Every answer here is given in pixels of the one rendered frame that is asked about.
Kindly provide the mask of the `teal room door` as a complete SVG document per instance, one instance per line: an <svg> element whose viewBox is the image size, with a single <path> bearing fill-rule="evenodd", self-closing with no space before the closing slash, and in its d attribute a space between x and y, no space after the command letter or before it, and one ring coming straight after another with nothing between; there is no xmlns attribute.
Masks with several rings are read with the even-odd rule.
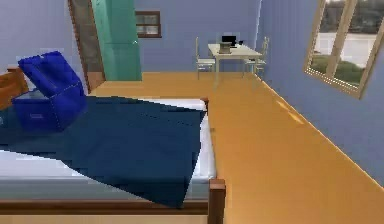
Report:
<svg viewBox="0 0 384 224"><path fill-rule="evenodd" d="M91 0L107 81L141 81L134 0Z"/></svg>

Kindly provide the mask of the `blue open box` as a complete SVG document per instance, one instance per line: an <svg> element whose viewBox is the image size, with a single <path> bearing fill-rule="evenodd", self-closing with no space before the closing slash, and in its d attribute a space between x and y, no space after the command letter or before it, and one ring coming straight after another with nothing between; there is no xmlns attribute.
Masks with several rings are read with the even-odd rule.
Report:
<svg viewBox="0 0 384 224"><path fill-rule="evenodd" d="M59 51L22 58L18 65L35 86L12 99L24 130L59 132L85 110L82 81Z"/></svg>

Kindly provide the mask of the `white table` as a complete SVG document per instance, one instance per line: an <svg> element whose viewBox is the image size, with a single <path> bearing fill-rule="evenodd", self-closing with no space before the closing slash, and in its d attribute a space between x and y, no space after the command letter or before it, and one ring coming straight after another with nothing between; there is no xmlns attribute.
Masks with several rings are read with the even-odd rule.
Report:
<svg viewBox="0 0 384 224"><path fill-rule="evenodd" d="M220 53L219 44L209 44L208 49L215 59L215 83L217 86L220 81L220 61L221 60L245 60L245 59L258 59L262 56L261 53L251 49L246 45L238 45L236 48L230 48L228 54Z"/></svg>

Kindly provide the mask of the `black laptop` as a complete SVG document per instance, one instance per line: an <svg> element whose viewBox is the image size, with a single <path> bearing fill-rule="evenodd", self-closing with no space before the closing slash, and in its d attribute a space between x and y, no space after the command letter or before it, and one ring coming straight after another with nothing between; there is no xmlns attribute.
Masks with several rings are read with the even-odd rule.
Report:
<svg viewBox="0 0 384 224"><path fill-rule="evenodd" d="M236 36L231 36L231 35L223 35L222 38L221 38L222 42L228 42L231 44L231 47L235 47L236 46Z"/></svg>

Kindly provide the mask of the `beige framed window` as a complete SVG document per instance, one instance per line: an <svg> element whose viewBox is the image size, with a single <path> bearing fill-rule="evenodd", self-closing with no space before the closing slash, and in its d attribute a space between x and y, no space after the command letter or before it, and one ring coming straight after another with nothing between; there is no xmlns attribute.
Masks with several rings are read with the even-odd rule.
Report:
<svg viewBox="0 0 384 224"><path fill-rule="evenodd" d="M361 98L384 40L384 0L317 0L303 71Z"/></svg>

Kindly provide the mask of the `white chair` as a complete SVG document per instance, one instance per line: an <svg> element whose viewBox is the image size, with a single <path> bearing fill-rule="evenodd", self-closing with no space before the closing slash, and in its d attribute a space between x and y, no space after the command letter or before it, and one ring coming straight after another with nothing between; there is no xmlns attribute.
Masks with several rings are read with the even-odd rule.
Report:
<svg viewBox="0 0 384 224"><path fill-rule="evenodd" d="M264 37L262 49L261 49L261 56L256 59L244 60L245 67L249 68L250 71L255 75L258 75L260 72L264 71L264 67L266 65L268 48L269 48L269 42L270 42L270 38Z"/></svg>
<svg viewBox="0 0 384 224"><path fill-rule="evenodd" d="M196 72L197 78L200 78L200 72L205 68L213 70L215 68L215 60L211 58L201 58L199 54L199 38L195 39L195 51L196 51Z"/></svg>

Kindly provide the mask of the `brown framed wall picture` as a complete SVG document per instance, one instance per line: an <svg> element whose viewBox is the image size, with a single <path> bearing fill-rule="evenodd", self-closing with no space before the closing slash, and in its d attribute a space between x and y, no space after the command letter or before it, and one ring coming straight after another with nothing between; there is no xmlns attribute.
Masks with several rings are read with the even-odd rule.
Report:
<svg viewBox="0 0 384 224"><path fill-rule="evenodd" d="M159 11L136 11L136 29L139 38L161 38Z"/></svg>

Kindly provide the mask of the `brown wooden bed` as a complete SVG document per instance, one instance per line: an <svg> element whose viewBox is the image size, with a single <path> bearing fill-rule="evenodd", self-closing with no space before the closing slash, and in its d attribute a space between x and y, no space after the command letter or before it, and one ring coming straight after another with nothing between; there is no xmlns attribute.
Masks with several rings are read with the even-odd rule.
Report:
<svg viewBox="0 0 384 224"><path fill-rule="evenodd" d="M205 215L224 224L226 185L217 177L209 121L186 199L170 208L77 174L63 162L0 149L0 214L12 215Z"/></svg>

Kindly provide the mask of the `dark blue blanket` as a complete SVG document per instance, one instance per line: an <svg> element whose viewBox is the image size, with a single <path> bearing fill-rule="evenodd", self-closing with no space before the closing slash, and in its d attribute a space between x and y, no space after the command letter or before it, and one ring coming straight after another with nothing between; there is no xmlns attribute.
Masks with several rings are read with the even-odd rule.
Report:
<svg viewBox="0 0 384 224"><path fill-rule="evenodd" d="M14 108L0 111L0 149L59 160L124 193L178 208L201 150L201 100L90 97L59 132L26 131Z"/></svg>

